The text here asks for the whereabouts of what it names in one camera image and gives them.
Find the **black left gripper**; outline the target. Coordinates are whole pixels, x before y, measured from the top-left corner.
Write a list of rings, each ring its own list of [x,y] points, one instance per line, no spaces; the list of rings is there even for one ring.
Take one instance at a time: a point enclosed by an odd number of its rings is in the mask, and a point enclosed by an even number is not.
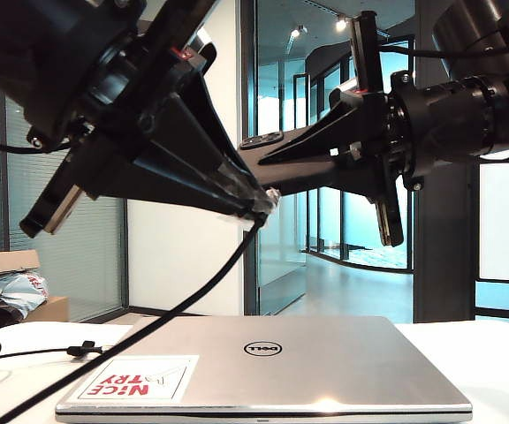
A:
[[[191,45],[210,1],[169,1],[140,33],[142,1],[23,1],[34,79],[21,103],[28,138],[71,149],[21,221],[52,232],[76,199],[109,196],[253,219],[266,194],[240,163]]]

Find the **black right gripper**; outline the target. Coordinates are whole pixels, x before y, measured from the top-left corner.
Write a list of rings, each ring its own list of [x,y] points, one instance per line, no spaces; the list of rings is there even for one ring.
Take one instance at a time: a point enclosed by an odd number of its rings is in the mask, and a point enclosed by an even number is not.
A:
[[[384,92],[376,14],[363,11],[350,22],[351,47],[358,86],[330,93],[330,111],[301,135],[266,154],[261,163],[285,164],[282,194],[329,187],[365,196],[376,206],[381,243],[404,241],[396,180],[411,167],[412,145],[404,111],[394,95]],[[325,156],[346,149],[350,136],[353,159]]]

